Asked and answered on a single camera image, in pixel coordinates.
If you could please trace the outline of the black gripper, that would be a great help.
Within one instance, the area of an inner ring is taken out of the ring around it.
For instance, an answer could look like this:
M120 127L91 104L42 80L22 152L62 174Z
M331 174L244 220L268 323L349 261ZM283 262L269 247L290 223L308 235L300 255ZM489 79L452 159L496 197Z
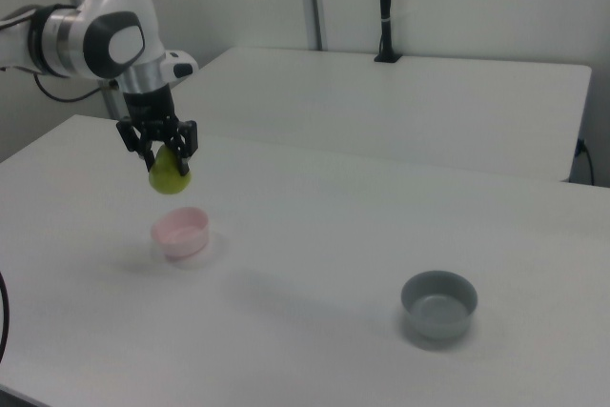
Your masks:
M189 161L197 151L197 124L180 121L174 112L171 87L164 85L152 92L123 93L128 115L118 120L116 128L130 153L136 153L150 172L154 165L153 141L144 128L152 127L168 136L165 145L176 159L181 176L190 172Z

